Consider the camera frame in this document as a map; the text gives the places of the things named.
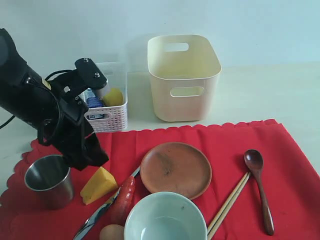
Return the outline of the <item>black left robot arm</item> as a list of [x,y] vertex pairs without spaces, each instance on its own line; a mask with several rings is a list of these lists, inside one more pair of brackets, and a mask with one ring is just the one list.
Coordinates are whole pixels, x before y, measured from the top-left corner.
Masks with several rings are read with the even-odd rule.
[[108,155],[100,146],[85,113],[81,93],[106,90],[107,78],[90,58],[80,58],[75,69],[42,78],[19,55],[6,29],[0,30],[0,105],[37,130],[38,142],[54,146],[69,167],[100,167]]

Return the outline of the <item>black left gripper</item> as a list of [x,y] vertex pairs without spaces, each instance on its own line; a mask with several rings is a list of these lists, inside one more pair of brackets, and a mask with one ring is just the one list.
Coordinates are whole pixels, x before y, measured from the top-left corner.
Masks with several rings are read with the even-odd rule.
[[58,70],[42,80],[56,112],[41,122],[37,138],[41,145],[53,145],[63,153],[69,167],[82,171],[88,166],[101,167],[109,157],[85,120],[89,108],[79,95],[87,88],[103,89],[108,80],[91,58],[80,58],[74,65],[74,70]]

